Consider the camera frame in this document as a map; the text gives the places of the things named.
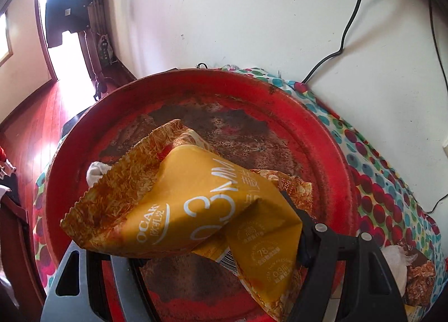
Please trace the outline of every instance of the black cable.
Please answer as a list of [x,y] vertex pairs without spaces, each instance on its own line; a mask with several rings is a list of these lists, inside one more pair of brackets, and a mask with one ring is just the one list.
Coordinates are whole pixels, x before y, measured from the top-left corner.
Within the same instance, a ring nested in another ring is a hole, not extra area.
[[311,76],[313,75],[313,73],[316,71],[316,69],[321,66],[324,62],[326,62],[328,59],[334,58],[335,56],[338,56],[340,54],[342,54],[342,52],[344,51],[344,40],[346,39],[346,34],[349,31],[350,26],[353,23],[353,20],[355,19],[356,14],[358,13],[359,10],[359,6],[361,5],[361,0],[357,0],[356,1],[356,5],[355,5],[355,9],[353,10],[352,16],[350,17],[350,20],[346,26],[346,29],[344,30],[344,33],[342,34],[342,39],[340,42],[340,48],[338,51],[326,56],[325,58],[323,58],[319,63],[316,64],[316,66],[310,71],[310,73],[306,76],[306,78],[303,80],[302,83],[306,83],[310,80]]
[[437,207],[437,205],[438,205],[442,200],[444,200],[444,199],[447,198],[447,197],[448,197],[448,194],[445,194],[442,198],[440,198],[440,199],[435,203],[434,208],[433,208],[431,211],[426,212],[426,214],[431,214],[431,213],[433,213],[433,212],[435,211],[435,207]]
[[429,21],[431,22],[431,32],[432,32],[432,39],[434,40],[434,47],[435,52],[437,53],[437,59],[438,63],[440,64],[440,68],[442,69],[442,74],[444,75],[445,79],[445,86],[447,88],[447,94],[448,94],[448,81],[447,76],[445,75],[444,65],[442,64],[442,59],[440,58],[440,54],[438,53],[438,46],[437,46],[437,40],[435,39],[435,32],[434,32],[434,20],[432,18],[432,1],[428,0],[429,5]]

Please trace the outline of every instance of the crumpled snack wrapper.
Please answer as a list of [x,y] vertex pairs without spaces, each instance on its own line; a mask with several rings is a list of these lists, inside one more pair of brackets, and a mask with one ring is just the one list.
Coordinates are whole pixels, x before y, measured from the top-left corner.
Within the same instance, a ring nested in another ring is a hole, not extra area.
[[311,184],[220,157],[173,120],[124,155],[61,221],[82,248],[154,258],[194,252],[226,266],[263,309],[286,319],[302,285],[302,222],[279,190],[311,213]]

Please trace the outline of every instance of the brown curtain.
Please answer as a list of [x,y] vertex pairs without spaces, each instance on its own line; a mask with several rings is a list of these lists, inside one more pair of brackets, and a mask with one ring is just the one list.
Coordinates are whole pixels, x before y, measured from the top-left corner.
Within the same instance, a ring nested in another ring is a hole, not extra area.
[[88,7],[90,27],[94,34],[106,35],[108,33],[106,27],[106,16],[104,13],[104,0],[95,0]]

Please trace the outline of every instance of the white wall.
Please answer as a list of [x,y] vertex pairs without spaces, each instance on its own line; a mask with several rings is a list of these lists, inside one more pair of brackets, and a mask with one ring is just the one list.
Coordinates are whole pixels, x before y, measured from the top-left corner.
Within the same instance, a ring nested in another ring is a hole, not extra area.
[[[107,0],[107,9],[116,54],[136,77],[205,62],[301,81],[339,48],[355,2]],[[435,27],[448,69],[448,30],[437,12]],[[311,87],[396,168],[424,209],[448,193],[448,94],[427,0],[363,0],[344,55]]]
[[34,0],[13,0],[7,18],[13,55],[0,66],[0,122],[50,80],[37,32]]

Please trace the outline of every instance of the wooden floor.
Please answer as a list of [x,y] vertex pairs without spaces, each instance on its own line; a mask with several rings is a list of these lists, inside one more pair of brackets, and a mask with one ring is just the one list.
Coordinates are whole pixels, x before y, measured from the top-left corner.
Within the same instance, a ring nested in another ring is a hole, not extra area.
[[[115,68],[109,69],[107,75],[120,84],[125,82],[127,74],[121,67]],[[0,144],[17,167],[19,196],[28,212],[32,210],[34,184],[57,149],[62,127],[95,103],[95,90],[89,78],[60,80],[38,91],[0,129]]]

